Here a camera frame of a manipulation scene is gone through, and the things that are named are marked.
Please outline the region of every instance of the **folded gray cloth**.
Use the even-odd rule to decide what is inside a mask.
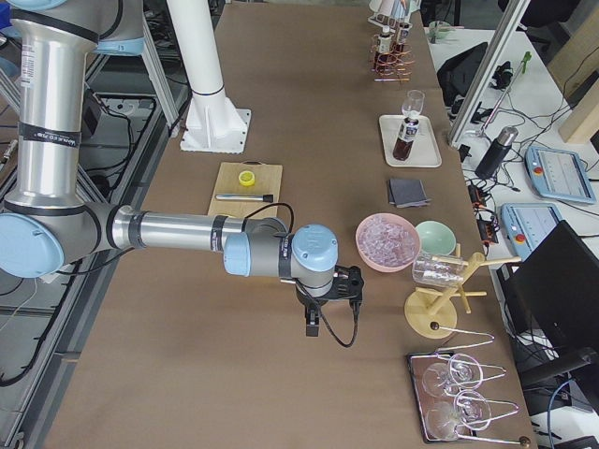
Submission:
[[[428,206],[430,200],[424,193],[421,180],[403,180],[391,178],[387,185],[389,204],[398,208]]]

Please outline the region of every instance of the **white tray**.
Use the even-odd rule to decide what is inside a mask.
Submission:
[[[441,165],[441,154],[434,139],[431,121],[428,117],[419,116],[418,134],[412,144],[410,155],[405,161],[393,157],[393,147],[400,131],[403,115],[381,115],[378,119],[383,139],[385,160],[392,167],[438,167]]]

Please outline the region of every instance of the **pink bowl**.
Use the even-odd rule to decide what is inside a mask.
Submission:
[[[356,245],[370,268],[392,273],[409,267],[420,253],[420,237],[414,226],[393,213],[376,213],[362,220]]]

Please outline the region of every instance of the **computer monitor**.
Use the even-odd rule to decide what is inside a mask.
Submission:
[[[599,259],[561,221],[510,282],[560,356],[536,374],[570,372],[599,412]]]

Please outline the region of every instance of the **white pillar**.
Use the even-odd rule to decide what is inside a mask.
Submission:
[[[226,97],[208,1],[167,3],[193,90],[182,150],[243,152],[251,112]]]

